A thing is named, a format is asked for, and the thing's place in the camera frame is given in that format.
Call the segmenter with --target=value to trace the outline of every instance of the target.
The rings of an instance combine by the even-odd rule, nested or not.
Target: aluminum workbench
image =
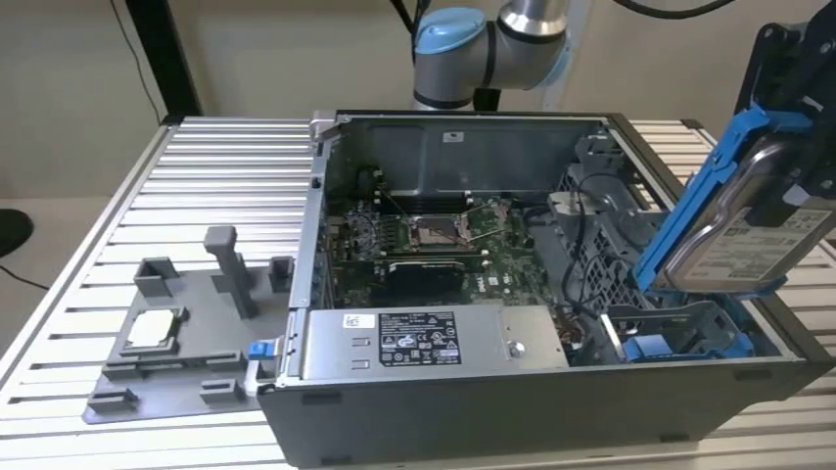
[[[678,121],[634,121],[683,182],[713,139]],[[234,224],[251,265],[293,254],[310,163],[305,120],[189,118],[154,140],[0,361],[0,469],[282,469],[259,411],[86,425],[86,394],[130,305],[141,258],[215,267],[201,245]],[[836,354],[836,251],[821,243],[779,297]],[[409,463],[399,468],[836,468],[836,374],[747,408],[699,443]]]

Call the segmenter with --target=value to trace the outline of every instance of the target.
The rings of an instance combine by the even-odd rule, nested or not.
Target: power supply label
[[[385,367],[461,364],[451,311],[379,313],[379,363]]]

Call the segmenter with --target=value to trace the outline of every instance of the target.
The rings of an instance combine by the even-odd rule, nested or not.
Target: black metal frame
[[[794,213],[797,207],[782,200],[793,185],[810,196],[836,199],[834,23],[836,1],[830,1],[806,24],[770,23],[757,32],[735,113],[751,104],[766,111],[801,112],[811,128],[799,145],[803,157],[791,161],[782,186],[769,188],[759,211],[754,208],[746,217],[754,225],[778,226]]]
[[[182,54],[167,1],[125,0],[125,6],[154,74],[157,89],[165,102],[167,116],[162,122],[185,116],[201,116],[203,112]]]

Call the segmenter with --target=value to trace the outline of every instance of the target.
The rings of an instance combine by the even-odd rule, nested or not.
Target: barcode sticker
[[[343,328],[373,328],[374,327],[374,315],[373,313],[350,313],[342,315],[342,327]]]
[[[779,227],[751,227],[742,209],[711,242],[685,279],[758,281],[813,232],[830,212],[797,210]]]

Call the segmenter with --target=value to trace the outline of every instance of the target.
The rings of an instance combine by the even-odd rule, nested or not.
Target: motherboard
[[[550,306],[526,211],[499,196],[379,192],[343,205],[327,217],[334,307]]]

